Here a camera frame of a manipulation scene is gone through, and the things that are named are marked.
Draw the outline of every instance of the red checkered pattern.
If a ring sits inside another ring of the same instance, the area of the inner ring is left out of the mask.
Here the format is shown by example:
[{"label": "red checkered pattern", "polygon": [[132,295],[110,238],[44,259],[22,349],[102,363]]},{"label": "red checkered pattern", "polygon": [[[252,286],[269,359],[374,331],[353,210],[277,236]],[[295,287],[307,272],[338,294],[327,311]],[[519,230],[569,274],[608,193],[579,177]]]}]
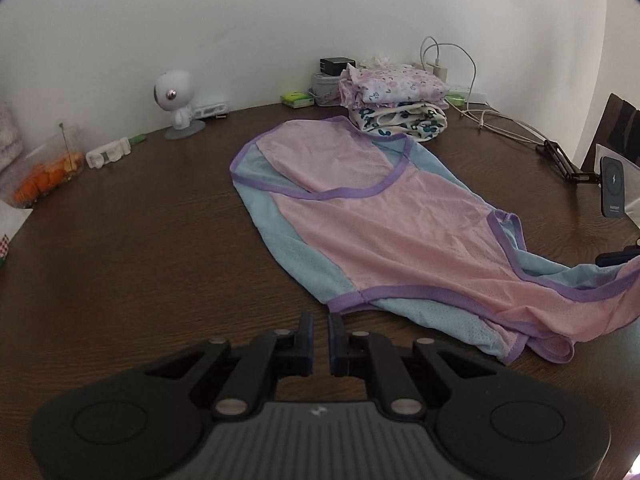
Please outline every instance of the red checkered pattern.
[{"label": "red checkered pattern", "polygon": [[0,258],[5,258],[9,252],[9,237],[4,235],[0,240]]}]

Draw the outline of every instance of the plastic container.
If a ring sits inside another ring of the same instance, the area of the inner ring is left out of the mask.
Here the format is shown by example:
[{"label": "plastic container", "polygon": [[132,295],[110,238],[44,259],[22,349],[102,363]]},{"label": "plastic container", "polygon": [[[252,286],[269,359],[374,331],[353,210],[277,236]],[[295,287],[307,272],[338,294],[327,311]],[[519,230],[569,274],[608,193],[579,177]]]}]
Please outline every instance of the plastic container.
[{"label": "plastic container", "polygon": [[28,207],[84,169],[84,151],[77,128],[64,128],[43,145],[16,160],[0,175],[0,200]]}]

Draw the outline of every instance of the white cable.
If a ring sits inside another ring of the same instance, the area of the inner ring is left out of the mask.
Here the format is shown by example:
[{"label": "white cable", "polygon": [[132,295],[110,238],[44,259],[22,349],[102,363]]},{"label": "white cable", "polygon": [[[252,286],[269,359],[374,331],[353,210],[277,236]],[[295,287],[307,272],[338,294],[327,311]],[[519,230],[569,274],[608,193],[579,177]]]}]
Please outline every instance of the white cable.
[{"label": "white cable", "polygon": [[[433,44],[431,44],[430,46],[428,46],[427,48],[425,48],[423,50],[424,43],[427,40],[433,41]],[[546,135],[542,134],[537,129],[535,129],[533,126],[531,126],[530,124],[527,124],[527,123],[525,123],[523,121],[512,119],[509,116],[503,115],[503,114],[501,114],[501,113],[499,113],[499,112],[497,112],[495,110],[491,110],[490,108],[470,109],[469,108],[469,104],[470,104],[469,103],[469,99],[471,98],[471,92],[473,91],[474,84],[476,82],[476,75],[478,74],[478,67],[476,66],[476,62],[473,60],[471,55],[464,48],[459,46],[458,44],[455,44],[455,43],[438,43],[438,41],[433,36],[427,36],[426,38],[424,38],[424,40],[422,40],[422,44],[420,45],[420,63],[422,64],[422,68],[424,70],[426,70],[425,62],[424,62],[424,55],[427,53],[427,51],[430,48],[433,48],[434,46],[436,47],[436,56],[438,58],[440,58],[440,47],[441,46],[455,46],[456,48],[460,49],[462,52],[464,52],[466,54],[466,56],[469,58],[469,60],[471,61],[472,65],[474,66],[474,76],[473,76],[473,79],[471,80],[471,86],[469,87],[469,94],[468,94],[468,96],[466,98],[466,110],[461,110],[455,104],[453,104],[449,99],[447,99],[445,97],[447,103],[449,103],[453,108],[455,108],[457,111],[459,111],[461,116],[466,116],[469,119],[471,119],[473,122],[478,124],[478,127],[479,127],[480,130],[487,129],[490,132],[493,132],[495,134],[501,135],[503,137],[507,137],[509,139],[517,140],[518,142],[525,142],[527,144],[538,144],[538,145],[542,144],[542,142],[540,142],[539,140],[530,139],[529,137],[525,137],[525,136],[522,136],[520,134],[516,134],[514,132],[511,132],[509,130],[505,130],[503,128],[499,128],[498,126],[494,126],[492,124],[486,124],[484,122],[484,116],[486,114],[489,114],[489,115],[494,116],[494,117],[499,117],[499,118],[502,118],[502,119],[513,121],[518,126],[523,127],[529,133],[532,133],[533,135],[539,137],[540,139],[548,140],[548,137]],[[474,115],[474,112],[480,112],[481,113],[480,118],[476,117]]]}]

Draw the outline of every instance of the pink and blue garment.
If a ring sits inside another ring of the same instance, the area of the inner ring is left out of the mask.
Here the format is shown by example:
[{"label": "pink and blue garment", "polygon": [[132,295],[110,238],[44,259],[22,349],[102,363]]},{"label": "pink and blue garment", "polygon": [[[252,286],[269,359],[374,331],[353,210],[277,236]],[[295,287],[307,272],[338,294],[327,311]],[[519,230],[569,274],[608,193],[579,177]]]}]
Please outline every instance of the pink and blue garment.
[{"label": "pink and blue garment", "polygon": [[331,312],[393,312],[506,364],[525,346],[567,362],[640,315],[640,257],[569,268],[527,252],[516,215],[405,134],[289,121],[230,169],[272,255]]}]

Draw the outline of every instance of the white logo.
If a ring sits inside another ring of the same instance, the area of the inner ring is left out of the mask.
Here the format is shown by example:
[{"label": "white logo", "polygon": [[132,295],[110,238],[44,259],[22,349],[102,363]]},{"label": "white logo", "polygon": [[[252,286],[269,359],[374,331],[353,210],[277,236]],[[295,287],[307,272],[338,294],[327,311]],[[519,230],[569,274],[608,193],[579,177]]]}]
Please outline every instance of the white logo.
[{"label": "white logo", "polygon": [[325,408],[324,406],[318,406],[317,408],[315,408],[313,410],[309,410],[309,413],[311,413],[311,415],[315,415],[315,416],[323,416],[323,415],[326,415],[327,413],[329,413],[329,410],[327,408]]}]

